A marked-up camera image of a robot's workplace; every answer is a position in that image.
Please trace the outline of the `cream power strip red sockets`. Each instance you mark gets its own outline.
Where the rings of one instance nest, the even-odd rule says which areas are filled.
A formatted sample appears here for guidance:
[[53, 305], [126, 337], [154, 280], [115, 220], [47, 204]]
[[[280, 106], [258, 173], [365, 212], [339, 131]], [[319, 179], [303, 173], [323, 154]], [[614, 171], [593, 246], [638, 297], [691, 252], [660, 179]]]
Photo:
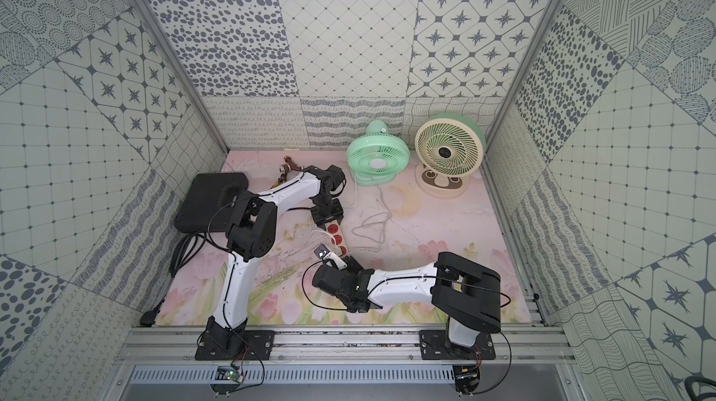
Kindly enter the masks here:
[[346, 255], [348, 255], [348, 247], [339, 223], [332, 221], [327, 224], [326, 232], [331, 236], [328, 248], [339, 257], [346, 257]]

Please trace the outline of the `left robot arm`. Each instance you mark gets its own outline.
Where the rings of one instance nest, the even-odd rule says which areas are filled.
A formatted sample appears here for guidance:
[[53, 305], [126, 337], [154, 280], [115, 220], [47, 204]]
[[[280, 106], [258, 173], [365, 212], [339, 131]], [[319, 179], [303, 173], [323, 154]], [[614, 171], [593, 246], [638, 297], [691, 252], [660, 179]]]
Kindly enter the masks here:
[[327, 233], [343, 220], [339, 194], [347, 179], [341, 168], [316, 166], [304, 168], [298, 176], [263, 193], [244, 192], [230, 206], [227, 244], [229, 254], [223, 293], [209, 317], [201, 341], [201, 350], [214, 345], [222, 352], [236, 354], [244, 345], [242, 332], [248, 319], [248, 301], [255, 274], [263, 257], [272, 250], [277, 224], [283, 214], [311, 201], [309, 208], [316, 227]]

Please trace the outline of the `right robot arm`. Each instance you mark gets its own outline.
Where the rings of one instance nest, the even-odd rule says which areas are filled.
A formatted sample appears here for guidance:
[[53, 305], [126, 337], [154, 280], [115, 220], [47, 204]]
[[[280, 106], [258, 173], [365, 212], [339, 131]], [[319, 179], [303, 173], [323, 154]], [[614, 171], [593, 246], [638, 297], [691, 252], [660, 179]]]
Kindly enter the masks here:
[[409, 270], [368, 269], [353, 257], [318, 254], [311, 285], [343, 305], [347, 313], [368, 313], [402, 303], [430, 304], [447, 315], [447, 340], [471, 348], [482, 335], [502, 331], [502, 309], [511, 298], [502, 292], [495, 270], [451, 252]]

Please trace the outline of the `mint green desk fan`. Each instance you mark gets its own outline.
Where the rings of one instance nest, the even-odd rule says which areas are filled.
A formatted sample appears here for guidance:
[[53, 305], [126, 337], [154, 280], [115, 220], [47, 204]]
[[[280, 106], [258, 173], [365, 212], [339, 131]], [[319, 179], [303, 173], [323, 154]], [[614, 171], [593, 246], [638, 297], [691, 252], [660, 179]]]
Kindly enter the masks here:
[[387, 124], [373, 120], [365, 135], [350, 143], [346, 159], [352, 179], [357, 186], [379, 186], [390, 183], [408, 167], [408, 145], [389, 134]]

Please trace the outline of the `cream round desk fan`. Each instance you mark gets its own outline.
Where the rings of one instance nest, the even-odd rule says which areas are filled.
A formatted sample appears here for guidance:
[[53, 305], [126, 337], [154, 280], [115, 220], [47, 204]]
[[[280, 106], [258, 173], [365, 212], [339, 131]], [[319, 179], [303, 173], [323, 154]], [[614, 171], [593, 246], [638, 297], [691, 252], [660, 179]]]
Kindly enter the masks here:
[[421, 162], [415, 171], [419, 188], [438, 199], [461, 196], [483, 162], [486, 144], [482, 128], [466, 116], [441, 113], [432, 117], [414, 137]]

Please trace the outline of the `black plastic tool case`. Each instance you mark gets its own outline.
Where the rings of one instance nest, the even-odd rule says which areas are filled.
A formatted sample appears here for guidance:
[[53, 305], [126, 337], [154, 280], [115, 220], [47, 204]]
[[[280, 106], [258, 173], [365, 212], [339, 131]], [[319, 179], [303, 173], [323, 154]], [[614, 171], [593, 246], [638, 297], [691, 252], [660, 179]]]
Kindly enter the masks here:
[[225, 231], [233, 201], [248, 187], [244, 173], [200, 173], [194, 177], [173, 225], [185, 234]]

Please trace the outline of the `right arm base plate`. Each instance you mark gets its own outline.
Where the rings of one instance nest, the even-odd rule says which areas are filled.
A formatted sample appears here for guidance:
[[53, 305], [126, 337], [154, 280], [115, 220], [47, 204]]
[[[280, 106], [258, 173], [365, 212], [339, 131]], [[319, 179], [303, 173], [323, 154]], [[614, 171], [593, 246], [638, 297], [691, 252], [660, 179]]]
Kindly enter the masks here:
[[492, 336], [488, 333], [479, 333], [472, 347], [455, 344], [447, 337], [446, 330], [421, 330], [419, 332], [421, 359], [425, 361], [475, 360], [478, 356], [482, 360], [490, 361], [496, 358]]

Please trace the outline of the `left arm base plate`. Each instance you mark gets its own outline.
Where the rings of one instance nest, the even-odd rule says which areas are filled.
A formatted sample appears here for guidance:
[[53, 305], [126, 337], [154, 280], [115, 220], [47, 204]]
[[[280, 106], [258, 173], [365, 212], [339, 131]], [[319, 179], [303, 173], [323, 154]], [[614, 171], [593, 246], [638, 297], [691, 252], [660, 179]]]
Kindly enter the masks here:
[[244, 330], [240, 333], [202, 332], [195, 359], [197, 361], [264, 361], [270, 358], [276, 332], [273, 330]]

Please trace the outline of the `aluminium rail frame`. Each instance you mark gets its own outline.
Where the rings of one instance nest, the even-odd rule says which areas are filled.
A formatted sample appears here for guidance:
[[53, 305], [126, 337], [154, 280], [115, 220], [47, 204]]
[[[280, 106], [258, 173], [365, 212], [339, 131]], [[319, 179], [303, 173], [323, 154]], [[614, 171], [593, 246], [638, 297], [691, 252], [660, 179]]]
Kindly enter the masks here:
[[[267, 365], [473, 364], [473, 352], [449, 353], [437, 325], [259, 326], [246, 335], [253, 348], [270, 353]], [[117, 360], [127, 364], [195, 364], [206, 341], [201, 328], [133, 328]], [[561, 328], [508, 325], [478, 343], [481, 363], [574, 365], [576, 358]]]

